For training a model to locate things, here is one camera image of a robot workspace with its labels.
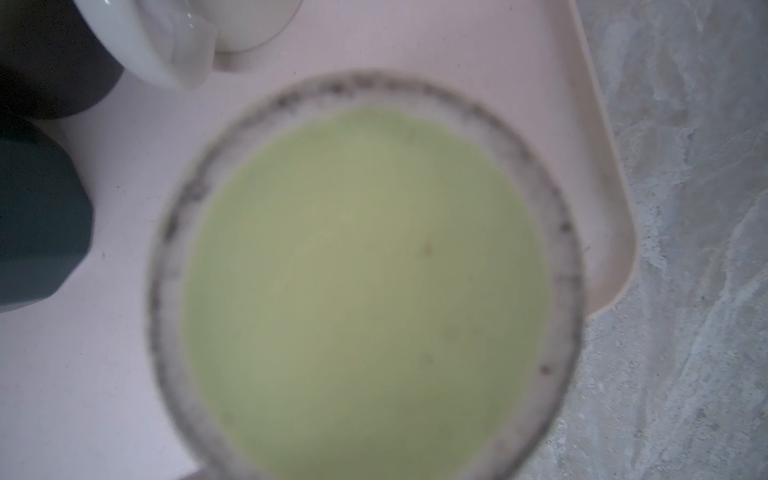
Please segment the countertop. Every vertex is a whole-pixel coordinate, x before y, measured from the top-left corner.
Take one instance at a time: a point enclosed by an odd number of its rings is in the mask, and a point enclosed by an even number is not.
[[[518,478],[764,480],[768,3],[578,6],[642,255],[626,296],[586,325],[562,413]],[[268,45],[247,68],[280,54]],[[234,78],[229,60],[219,58],[214,75]],[[141,95],[126,102],[126,91]],[[192,129],[185,151],[150,152],[142,138],[187,125],[143,119],[194,101],[197,114],[224,122],[241,106],[194,95],[125,74],[94,107],[123,105],[111,134],[90,134],[103,130],[79,116],[43,125],[75,159],[94,203],[93,247],[55,301],[0,315],[0,478],[168,480],[195,469],[143,348],[150,236],[124,227],[159,218],[174,178],[215,133]],[[78,162],[94,152],[98,161]],[[147,156],[156,161],[135,161]],[[110,287],[116,276],[121,286]]]

